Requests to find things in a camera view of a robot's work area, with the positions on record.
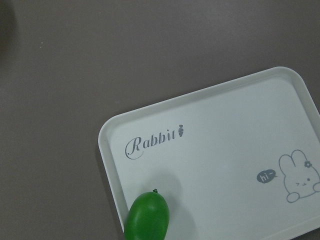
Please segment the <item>cream rectangular tray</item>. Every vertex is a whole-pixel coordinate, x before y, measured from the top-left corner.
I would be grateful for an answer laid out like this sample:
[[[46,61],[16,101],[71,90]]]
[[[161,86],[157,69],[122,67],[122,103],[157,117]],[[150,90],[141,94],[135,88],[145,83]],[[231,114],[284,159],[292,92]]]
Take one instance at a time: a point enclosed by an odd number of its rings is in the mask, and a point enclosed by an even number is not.
[[[123,113],[98,147],[117,214],[157,189],[168,240],[291,240],[320,226],[320,115],[304,80],[274,67]]]

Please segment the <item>green lime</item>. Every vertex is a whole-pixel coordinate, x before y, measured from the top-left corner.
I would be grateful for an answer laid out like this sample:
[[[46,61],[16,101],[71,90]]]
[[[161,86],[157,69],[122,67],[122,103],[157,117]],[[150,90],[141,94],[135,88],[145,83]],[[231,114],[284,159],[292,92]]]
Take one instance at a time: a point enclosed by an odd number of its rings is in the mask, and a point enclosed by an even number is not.
[[[133,202],[124,225],[126,240],[164,240],[170,222],[165,198],[155,188]]]

